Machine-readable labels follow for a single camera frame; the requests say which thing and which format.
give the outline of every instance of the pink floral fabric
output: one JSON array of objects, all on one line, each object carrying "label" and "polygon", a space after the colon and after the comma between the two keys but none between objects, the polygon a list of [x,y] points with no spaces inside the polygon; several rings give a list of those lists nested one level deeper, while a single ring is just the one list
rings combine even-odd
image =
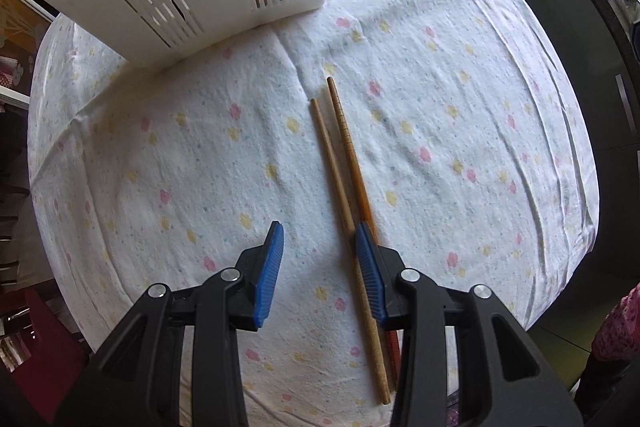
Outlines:
[{"label": "pink floral fabric", "polygon": [[640,284],[607,315],[591,343],[591,353],[601,362],[631,360],[640,353]]},{"label": "pink floral fabric", "polygon": [[[14,83],[12,79],[7,74],[4,74],[2,73],[2,71],[0,71],[0,86],[11,89],[13,85]],[[0,114],[4,112],[5,112],[4,103],[0,102]]]}]

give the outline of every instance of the chopstick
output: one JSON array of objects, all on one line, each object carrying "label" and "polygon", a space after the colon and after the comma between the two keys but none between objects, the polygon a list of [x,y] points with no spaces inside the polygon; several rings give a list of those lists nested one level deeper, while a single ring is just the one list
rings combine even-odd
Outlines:
[{"label": "chopstick", "polygon": [[[356,193],[356,201],[358,204],[360,219],[366,221],[369,224],[371,235],[373,236],[373,239],[377,244],[378,230],[376,229],[376,224],[373,221],[373,214],[371,212],[371,206],[369,204],[369,197],[367,196],[367,188],[365,187],[364,179],[362,178],[360,164],[358,163],[356,150],[353,146],[353,141],[351,140],[351,133],[349,132],[349,127],[347,126],[347,119],[345,118],[344,111],[342,110],[342,104],[340,103],[338,90],[335,87],[335,82],[332,77],[328,76],[326,83],[329,85],[329,93],[331,94],[331,101],[334,105],[335,118],[338,120],[340,137],[342,138],[344,153],[347,156],[347,163],[349,166],[349,172],[351,174],[351,183],[353,184],[353,189]],[[395,331],[385,331],[385,340],[394,382],[398,383],[398,378],[400,376],[400,344],[398,343],[398,334]]]},{"label": "chopstick", "polygon": [[358,300],[360,301],[360,309],[362,311],[362,317],[364,318],[364,325],[367,330],[367,337],[369,339],[369,354],[370,359],[373,362],[373,372],[378,387],[378,393],[380,400],[383,404],[391,402],[391,393],[389,391],[388,382],[386,381],[385,360],[382,353],[382,346],[380,345],[380,337],[378,336],[378,325],[371,316],[371,309],[369,308],[369,299],[367,299],[367,291],[364,286],[364,280],[362,279],[362,272],[360,270],[360,264],[355,256],[355,225],[353,223],[353,216],[351,216],[351,209],[349,207],[349,200],[347,193],[344,190],[344,184],[342,183],[342,177],[340,175],[340,168],[338,167],[338,160],[335,156],[334,147],[331,144],[329,133],[324,124],[322,113],[320,112],[320,106],[318,100],[311,100],[311,110],[316,117],[318,123],[319,134],[324,144],[324,152],[326,158],[329,161],[331,170],[331,178],[334,184],[334,190],[338,196],[338,203],[340,204],[340,216],[342,217],[342,229],[346,236],[350,248],[353,251],[353,266],[356,272],[356,286],[358,289]]}]

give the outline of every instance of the table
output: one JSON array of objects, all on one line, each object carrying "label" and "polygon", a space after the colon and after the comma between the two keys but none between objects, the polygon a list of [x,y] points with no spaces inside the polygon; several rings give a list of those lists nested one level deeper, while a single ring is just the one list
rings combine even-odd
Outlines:
[{"label": "table", "polygon": [[[553,302],[593,244],[597,181],[575,95],[523,0],[326,0],[160,74],[60,16],[36,60],[31,190],[94,349],[150,284],[202,283],[277,219],[271,315],[239,334],[250,422],[388,422],[308,108],[328,108],[328,74],[381,243],[441,285],[488,284],[525,326]],[[449,376],[454,389],[453,357]]]}]

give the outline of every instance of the floor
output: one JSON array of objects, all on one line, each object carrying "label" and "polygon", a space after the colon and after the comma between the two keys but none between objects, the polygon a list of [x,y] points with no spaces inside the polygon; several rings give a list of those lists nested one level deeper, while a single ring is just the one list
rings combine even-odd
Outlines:
[{"label": "floor", "polygon": [[[26,150],[6,168],[8,177],[2,181],[19,187],[29,187]],[[0,216],[18,216],[16,223],[0,223],[0,235],[11,235],[8,243],[0,243],[0,263],[19,261],[17,267],[0,272],[0,281],[17,280],[17,284],[2,287],[0,291],[12,291],[53,279],[53,272],[40,238],[31,196],[21,194],[2,195]],[[60,321],[72,332],[79,331],[62,298],[48,302]]]},{"label": "floor", "polygon": [[568,389],[580,378],[604,318],[636,284],[637,279],[578,266],[558,299],[529,330]]}]

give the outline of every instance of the red chair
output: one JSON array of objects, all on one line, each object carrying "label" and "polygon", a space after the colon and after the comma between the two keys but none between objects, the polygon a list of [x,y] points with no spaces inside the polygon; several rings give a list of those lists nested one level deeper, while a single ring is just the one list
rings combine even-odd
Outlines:
[{"label": "red chair", "polygon": [[35,341],[31,356],[12,376],[50,425],[60,403],[88,363],[88,355],[32,289],[24,291]]}]

